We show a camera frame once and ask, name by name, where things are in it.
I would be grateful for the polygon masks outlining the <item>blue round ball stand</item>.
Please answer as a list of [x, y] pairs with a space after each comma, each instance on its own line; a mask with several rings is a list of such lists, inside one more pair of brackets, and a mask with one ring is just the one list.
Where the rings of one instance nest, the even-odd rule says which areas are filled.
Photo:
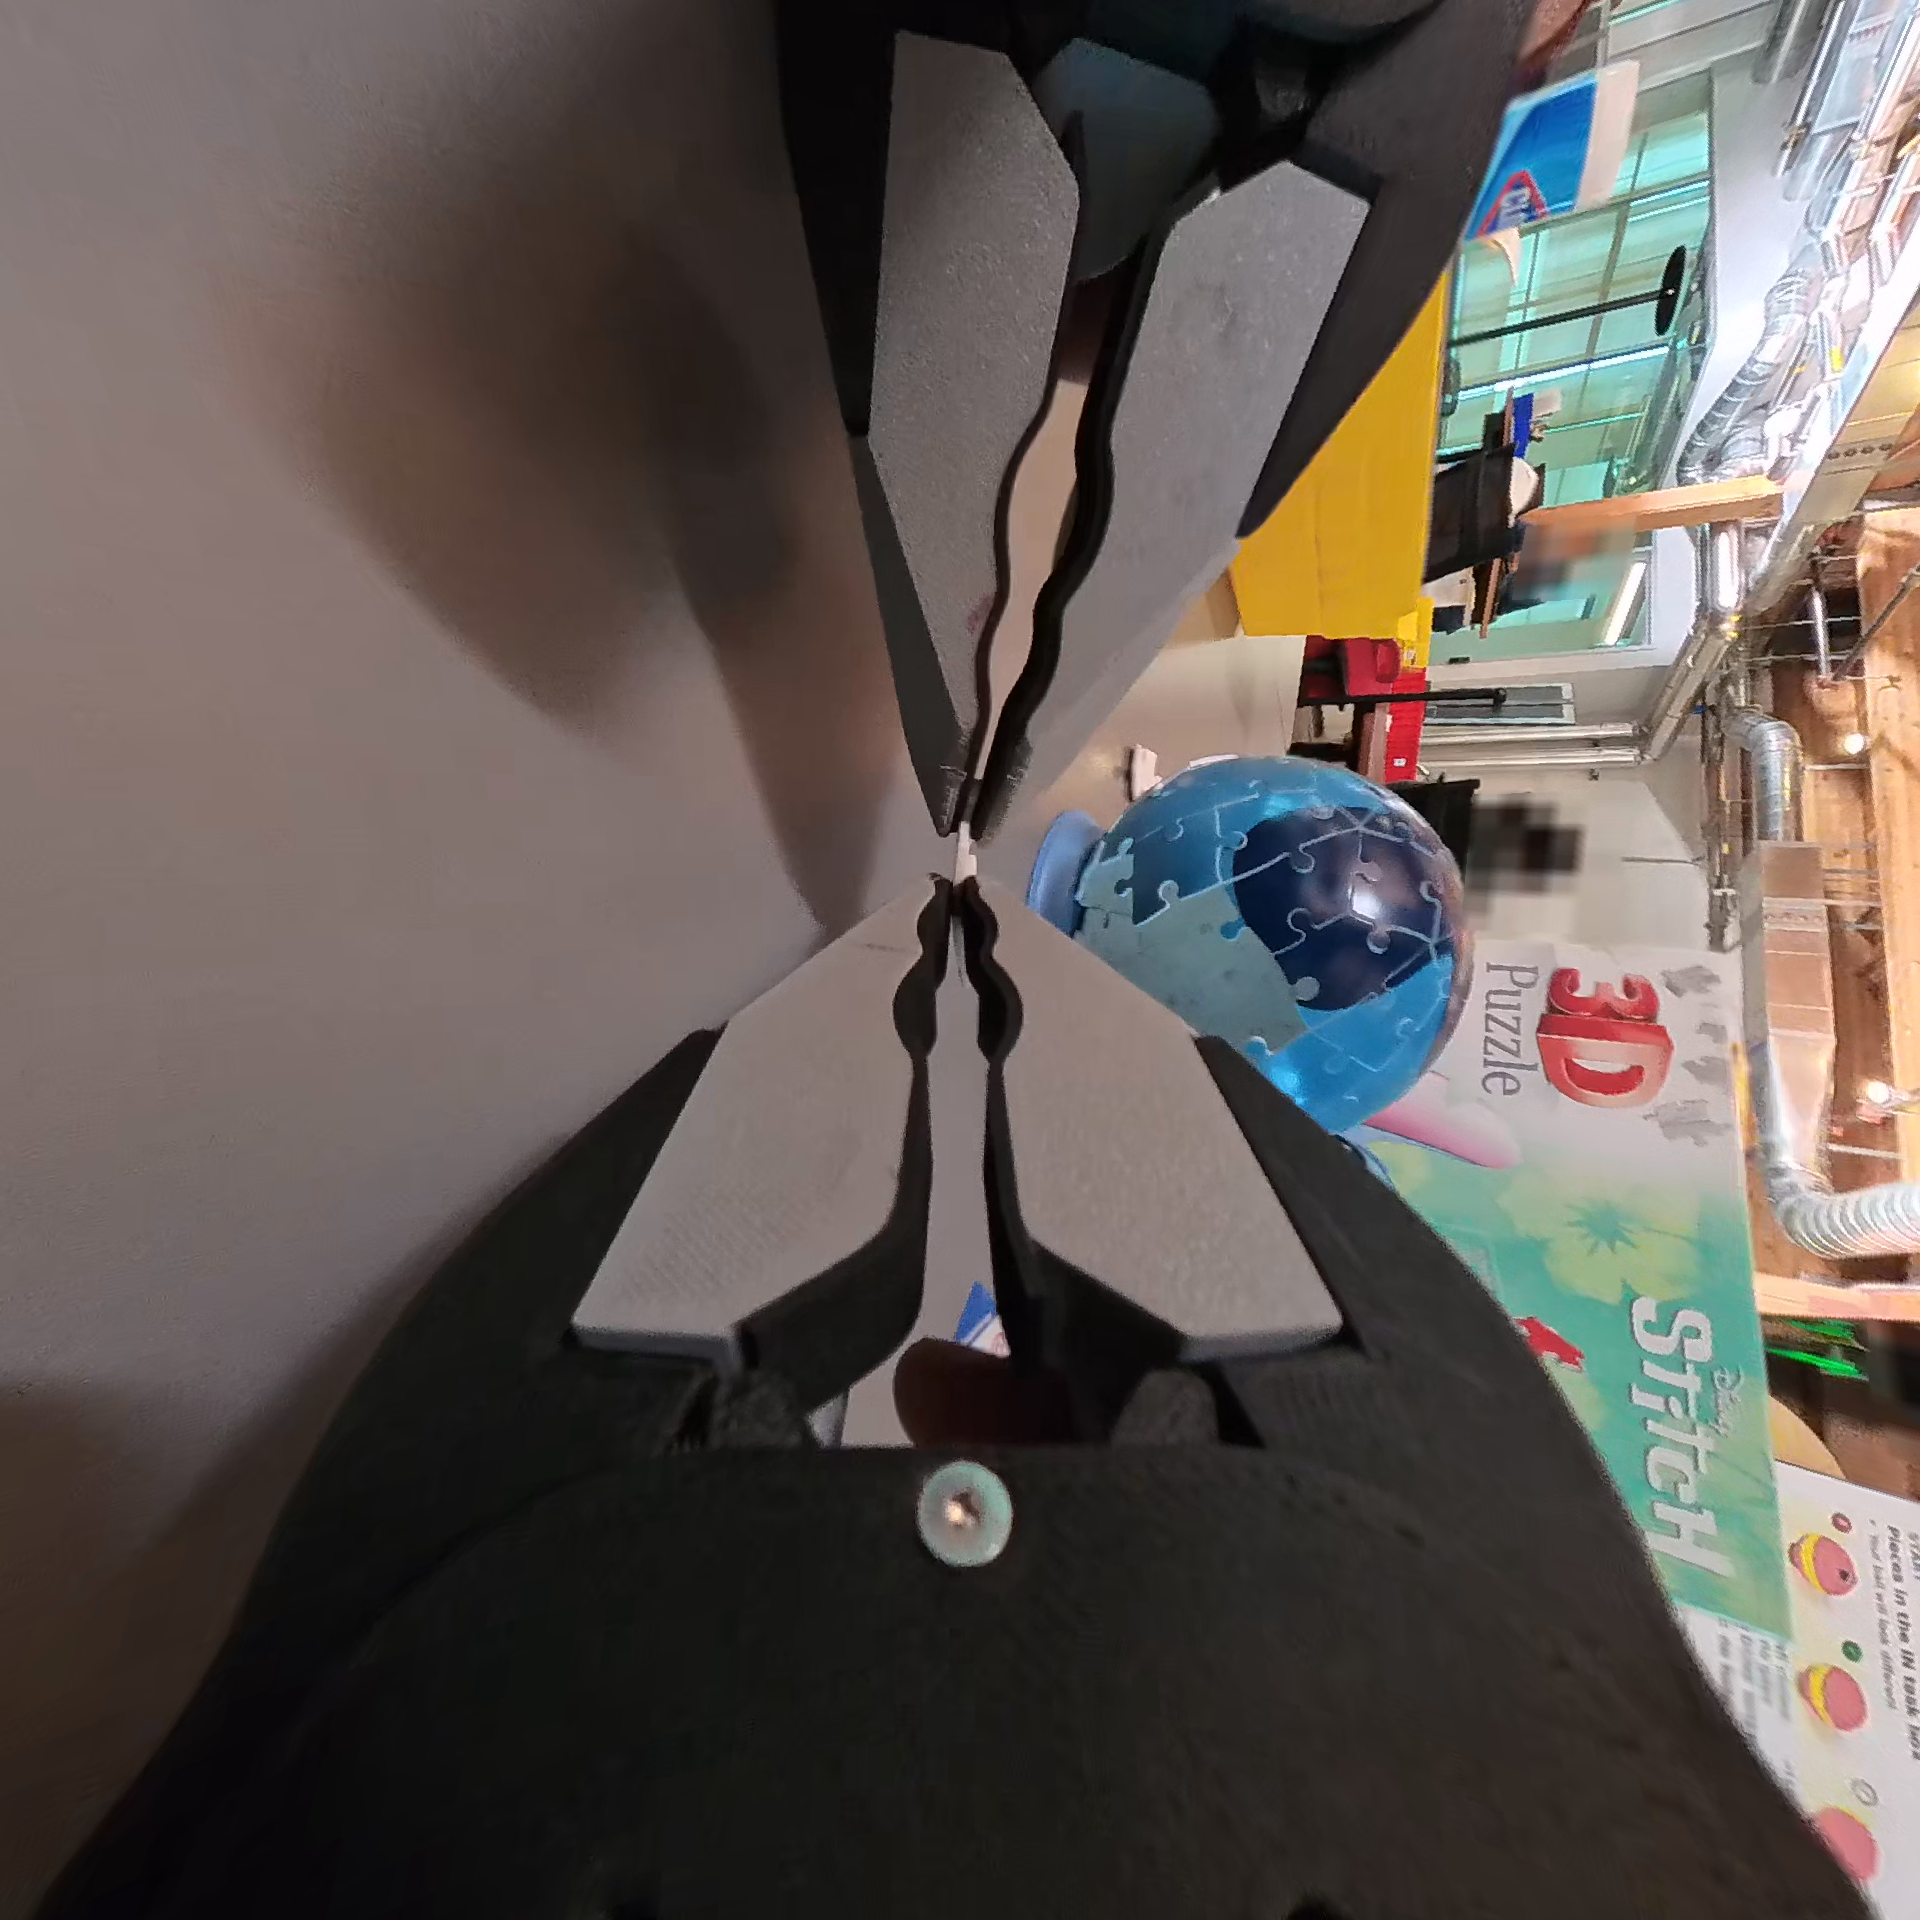
[[1080, 809], [1059, 814], [1039, 838], [1024, 906], [1076, 944], [1105, 944], [1134, 917], [1134, 838], [1104, 832]]

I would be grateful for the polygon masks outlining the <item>blue white printed card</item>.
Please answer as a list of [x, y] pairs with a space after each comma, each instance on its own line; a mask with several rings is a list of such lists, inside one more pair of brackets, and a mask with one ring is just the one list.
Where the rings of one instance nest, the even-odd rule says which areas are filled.
[[1611, 200], [1639, 91], [1641, 65], [1617, 60], [1512, 100], [1462, 240], [1478, 243]]

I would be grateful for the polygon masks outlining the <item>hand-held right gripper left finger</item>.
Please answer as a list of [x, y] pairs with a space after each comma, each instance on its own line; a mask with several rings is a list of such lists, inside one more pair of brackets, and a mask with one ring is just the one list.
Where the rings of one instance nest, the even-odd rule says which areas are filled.
[[598, 1354], [827, 1409], [924, 1306], [952, 884], [876, 909], [719, 1030], [572, 1314]]

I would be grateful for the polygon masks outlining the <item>blue puzzle ball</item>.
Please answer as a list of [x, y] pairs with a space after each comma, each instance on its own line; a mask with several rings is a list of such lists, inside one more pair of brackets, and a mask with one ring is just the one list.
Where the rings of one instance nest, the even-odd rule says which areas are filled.
[[1417, 1089], [1472, 987], [1456, 861], [1413, 808], [1300, 756], [1183, 768], [1100, 835], [1070, 934], [1334, 1137]]

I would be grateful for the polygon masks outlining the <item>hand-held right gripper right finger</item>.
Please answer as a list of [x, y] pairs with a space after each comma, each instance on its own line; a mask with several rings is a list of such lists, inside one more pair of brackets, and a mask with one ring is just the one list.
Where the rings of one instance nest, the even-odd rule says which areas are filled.
[[1071, 1404], [1312, 1354], [1345, 1322], [1216, 1066], [1240, 1059], [989, 881], [960, 886], [999, 1320]]

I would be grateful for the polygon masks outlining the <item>yellow storage bin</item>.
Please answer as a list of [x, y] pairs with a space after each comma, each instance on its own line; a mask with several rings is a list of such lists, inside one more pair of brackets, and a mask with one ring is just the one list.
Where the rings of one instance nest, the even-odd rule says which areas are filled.
[[1421, 602], [1451, 273], [1230, 568], [1257, 637], [1384, 640]]

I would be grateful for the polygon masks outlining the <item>red tool cabinet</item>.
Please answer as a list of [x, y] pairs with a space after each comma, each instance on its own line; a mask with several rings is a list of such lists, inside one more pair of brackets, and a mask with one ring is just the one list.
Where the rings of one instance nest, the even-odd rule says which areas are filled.
[[1403, 640], [1307, 635], [1287, 749], [1376, 784], [1415, 784], [1427, 691], [1427, 659]]

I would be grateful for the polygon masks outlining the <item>printed cartoon puzzle box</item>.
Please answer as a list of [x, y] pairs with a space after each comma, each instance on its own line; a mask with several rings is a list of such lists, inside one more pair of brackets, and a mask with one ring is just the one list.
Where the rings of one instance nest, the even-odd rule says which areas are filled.
[[1696, 1660], [1793, 1787], [1782, 1514], [1723, 957], [1488, 939], [1364, 1139], [1611, 1475]]

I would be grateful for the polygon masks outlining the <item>person's right hand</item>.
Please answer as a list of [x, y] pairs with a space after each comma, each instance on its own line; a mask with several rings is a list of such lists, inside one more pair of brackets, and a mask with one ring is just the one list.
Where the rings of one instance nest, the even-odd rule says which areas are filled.
[[1060, 1448], [1076, 1440], [1068, 1384], [1011, 1358], [924, 1338], [900, 1352], [893, 1405], [913, 1450]]

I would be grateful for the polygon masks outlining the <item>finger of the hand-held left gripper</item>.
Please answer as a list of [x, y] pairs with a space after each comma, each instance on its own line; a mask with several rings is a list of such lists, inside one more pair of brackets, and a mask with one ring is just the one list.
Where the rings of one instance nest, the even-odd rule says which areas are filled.
[[936, 835], [992, 724], [1005, 508], [1054, 386], [1080, 188], [1005, 56], [896, 36], [855, 496], [907, 756]]
[[1240, 542], [1240, 520], [1371, 203], [1291, 161], [1203, 181], [1149, 228], [1101, 339], [1063, 546], [975, 794], [996, 835], [1141, 682]]

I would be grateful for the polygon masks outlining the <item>silver ventilation duct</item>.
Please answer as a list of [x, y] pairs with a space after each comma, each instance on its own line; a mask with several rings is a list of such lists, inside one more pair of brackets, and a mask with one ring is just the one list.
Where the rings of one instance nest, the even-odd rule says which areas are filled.
[[1773, 1034], [1743, 1060], [1760, 1182], [1788, 1240], [1830, 1262], [1916, 1257], [1916, 1182], [1836, 1188], [1825, 1171], [1836, 1042]]
[[1884, 148], [1847, 140], [1811, 174], [1758, 334], [1687, 432], [1678, 484], [1782, 483], [1853, 404], [1864, 337], [1894, 292], [1916, 294], [1916, 202], [1916, 126]]

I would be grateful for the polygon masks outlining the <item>white printed sign board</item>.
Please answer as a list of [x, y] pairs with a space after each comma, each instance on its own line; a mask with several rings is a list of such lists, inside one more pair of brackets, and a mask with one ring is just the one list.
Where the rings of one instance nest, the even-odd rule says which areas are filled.
[[1881, 1918], [1918, 1915], [1918, 1507], [1775, 1469], [1790, 1597], [1792, 1779]]

